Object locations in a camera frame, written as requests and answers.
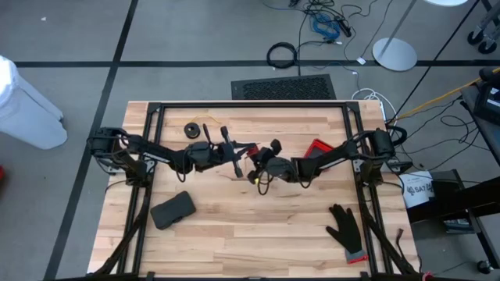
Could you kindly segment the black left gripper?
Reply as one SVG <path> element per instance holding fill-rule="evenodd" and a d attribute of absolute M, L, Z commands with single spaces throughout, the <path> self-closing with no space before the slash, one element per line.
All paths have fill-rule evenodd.
<path fill-rule="evenodd" d="M 256 143 L 236 143 L 236 149 L 242 149 L 235 153 L 235 143 L 230 139 L 226 126 L 220 128 L 223 142 L 215 144 L 210 142 L 211 154 L 210 163 L 214 166 L 231 162 L 234 167 L 234 173 L 237 178 L 243 177 L 243 172 L 238 164 L 239 159 L 247 155 L 250 150 L 256 147 Z"/>

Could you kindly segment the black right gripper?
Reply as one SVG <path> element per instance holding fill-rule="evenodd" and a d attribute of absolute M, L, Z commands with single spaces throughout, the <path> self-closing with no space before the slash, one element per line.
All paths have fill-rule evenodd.
<path fill-rule="evenodd" d="M 254 156 L 255 160 L 252 161 L 254 169 L 247 175 L 250 183 L 257 184 L 258 178 L 263 173 L 287 183 L 298 182 L 298 174 L 294 164 L 290 160 L 278 156 L 281 150 L 281 144 L 277 139 L 271 141 L 269 148 L 260 148 Z"/>

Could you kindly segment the black glove red cuff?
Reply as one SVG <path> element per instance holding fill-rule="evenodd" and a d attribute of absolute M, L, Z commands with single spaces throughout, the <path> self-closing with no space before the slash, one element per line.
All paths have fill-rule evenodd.
<path fill-rule="evenodd" d="M 326 226 L 325 230 L 345 249 L 346 262 L 353 264 L 368 259 L 363 250 L 359 227 L 350 208 L 334 204 L 329 211 L 335 218 L 337 229 Z"/>

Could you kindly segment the red square container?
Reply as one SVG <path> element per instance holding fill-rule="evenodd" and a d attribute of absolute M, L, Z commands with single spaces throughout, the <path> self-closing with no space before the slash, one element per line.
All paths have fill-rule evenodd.
<path fill-rule="evenodd" d="M 324 154 L 326 154 L 332 150 L 334 150 L 333 146 L 316 138 L 312 141 L 307 152 L 305 153 L 305 158 L 307 158 L 307 159 L 321 158 Z"/>

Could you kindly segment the black perforated floor mat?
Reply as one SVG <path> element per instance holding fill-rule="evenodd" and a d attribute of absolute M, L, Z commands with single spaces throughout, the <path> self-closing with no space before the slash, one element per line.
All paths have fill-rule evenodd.
<path fill-rule="evenodd" d="M 231 82 L 233 100 L 335 100 L 329 74 Z"/>

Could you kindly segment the black zip case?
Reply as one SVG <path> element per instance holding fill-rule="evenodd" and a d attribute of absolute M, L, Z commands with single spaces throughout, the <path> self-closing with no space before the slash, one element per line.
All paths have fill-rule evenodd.
<path fill-rule="evenodd" d="M 160 230 L 171 227 L 196 212 L 196 207 L 187 191 L 182 191 L 168 201 L 156 205 L 150 211 L 155 227 Z"/>

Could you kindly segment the black power strip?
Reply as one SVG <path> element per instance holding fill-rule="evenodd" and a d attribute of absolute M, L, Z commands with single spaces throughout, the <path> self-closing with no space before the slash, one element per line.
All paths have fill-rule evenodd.
<path fill-rule="evenodd" d="M 350 27 L 348 21 L 343 16 L 335 16 L 335 21 L 341 28 L 342 32 L 346 37 L 352 36 L 352 28 Z"/>

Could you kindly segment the white printed paper sheet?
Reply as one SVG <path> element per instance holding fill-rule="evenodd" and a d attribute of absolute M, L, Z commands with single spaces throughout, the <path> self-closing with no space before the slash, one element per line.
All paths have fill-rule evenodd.
<path fill-rule="evenodd" d="M 406 208 L 412 208 L 429 201 L 434 196 L 432 176 L 428 171 L 419 171 L 400 175 L 404 187 L 404 201 Z"/>

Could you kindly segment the white round stand base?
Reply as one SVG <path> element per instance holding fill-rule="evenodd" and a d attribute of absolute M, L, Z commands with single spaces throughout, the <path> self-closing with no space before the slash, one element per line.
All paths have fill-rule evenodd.
<path fill-rule="evenodd" d="M 396 37 L 416 1 L 411 0 L 391 35 L 381 38 L 372 47 L 373 58 L 385 69 L 395 72 L 405 72 L 413 68 L 417 63 L 417 54 L 413 46 Z"/>

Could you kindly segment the black side table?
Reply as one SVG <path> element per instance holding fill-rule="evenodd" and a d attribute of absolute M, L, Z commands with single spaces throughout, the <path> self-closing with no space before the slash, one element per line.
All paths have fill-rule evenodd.
<path fill-rule="evenodd" d="M 500 126 L 490 123 L 473 113 L 478 90 L 476 84 L 461 90 L 465 107 L 477 124 L 495 161 L 500 165 Z M 454 171 L 454 180 L 434 180 L 437 196 L 427 203 L 409 209 L 411 222 L 428 219 L 468 219 L 486 254 L 484 261 L 477 263 L 477 270 L 488 274 L 500 269 L 500 254 L 493 247 L 480 218 L 488 215 L 500 215 L 500 176 L 479 183 L 470 188 L 463 186 L 463 181 Z"/>

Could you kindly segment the white bin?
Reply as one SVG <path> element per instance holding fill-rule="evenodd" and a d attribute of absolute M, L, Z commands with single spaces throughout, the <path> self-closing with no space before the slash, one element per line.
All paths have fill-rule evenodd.
<path fill-rule="evenodd" d="M 0 133 L 49 150 L 68 139 L 62 120 L 62 111 L 19 74 L 13 61 L 0 55 Z"/>

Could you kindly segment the black device white labels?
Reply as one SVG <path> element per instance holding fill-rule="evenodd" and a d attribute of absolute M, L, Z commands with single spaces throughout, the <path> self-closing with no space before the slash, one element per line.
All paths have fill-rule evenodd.
<path fill-rule="evenodd" d="M 483 68 L 479 72 L 480 81 L 476 83 L 478 95 L 473 113 L 495 125 L 500 126 L 500 71 Z"/>

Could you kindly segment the grey wheeled cart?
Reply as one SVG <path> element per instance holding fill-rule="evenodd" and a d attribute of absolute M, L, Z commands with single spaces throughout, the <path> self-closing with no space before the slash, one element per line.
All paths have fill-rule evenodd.
<path fill-rule="evenodd" d="M 487 34 L 485 30 L 488 24 L 492 22 L 495 28 L 492 32 Z M 474 27 L 474 29 L 468 34 L 467 42 L 470 45 L 478 45 L 479 53 L 483 55 L 491 54 L 498 47 L 498 40 L 500 39 L 500 0 L 487 8 L 486 15 L 480 20 L 480 22 Z"/>

